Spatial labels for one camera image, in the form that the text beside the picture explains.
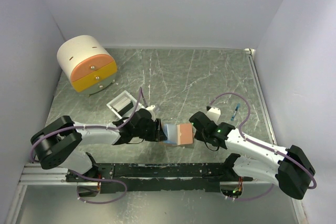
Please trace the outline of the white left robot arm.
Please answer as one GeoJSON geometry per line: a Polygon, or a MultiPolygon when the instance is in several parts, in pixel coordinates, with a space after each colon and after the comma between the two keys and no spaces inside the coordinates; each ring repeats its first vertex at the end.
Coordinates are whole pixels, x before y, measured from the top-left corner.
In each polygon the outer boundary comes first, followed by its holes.
{"type": "Polygon", "coordinates": [[[139,109],[107,125],[82,124],[65,115],[36,133],[30,140],[30,157],[43,169],[67,168],[90,182],[97,178],[98,168],[91,154],[79,147],[90,144],[129,144],[133,138],[148,142],[167,139],[160,119],[147,109],[139,109]]]}

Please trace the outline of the black credit card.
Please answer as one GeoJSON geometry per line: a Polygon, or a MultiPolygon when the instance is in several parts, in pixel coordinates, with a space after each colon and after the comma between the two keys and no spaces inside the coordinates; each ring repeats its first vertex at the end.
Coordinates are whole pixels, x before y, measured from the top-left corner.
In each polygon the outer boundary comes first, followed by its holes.
{"type": "Polygon", "coordinates": [[[120,110],[118,110],[118,113],[122,116],[128,113],[132,108],[134,107],[132,102],[127,103],[124,105],[120,110]]]}

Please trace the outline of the pink blue card holder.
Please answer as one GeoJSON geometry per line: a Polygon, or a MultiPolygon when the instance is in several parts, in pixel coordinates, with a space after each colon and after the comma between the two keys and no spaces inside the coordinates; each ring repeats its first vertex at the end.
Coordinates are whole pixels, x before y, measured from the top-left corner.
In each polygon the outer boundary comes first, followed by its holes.
{"type": "Polygon", "coordinates": [[[191,123],[183,124],[164,124],[163,133],[166,136],[165,144],[170,145],[189,145],[193,144],[194,133],[191,123]]]}

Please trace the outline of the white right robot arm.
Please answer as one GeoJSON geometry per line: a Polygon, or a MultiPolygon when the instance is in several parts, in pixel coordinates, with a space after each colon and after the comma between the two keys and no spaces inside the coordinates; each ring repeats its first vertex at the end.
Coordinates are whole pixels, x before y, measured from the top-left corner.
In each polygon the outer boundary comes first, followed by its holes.
{"type": "Polygon", "coordinates": [[[308,189],[315,189],[316,171],[304,151],[266,143],[251,137],[231,124],[216,124],[198,111],[189,119],[195,138],[217,148],[238,154],[233,163],[223,167],[223,176],[230,181],[251,177],[278,186],[287,196],[302,200],[308,189]]]}

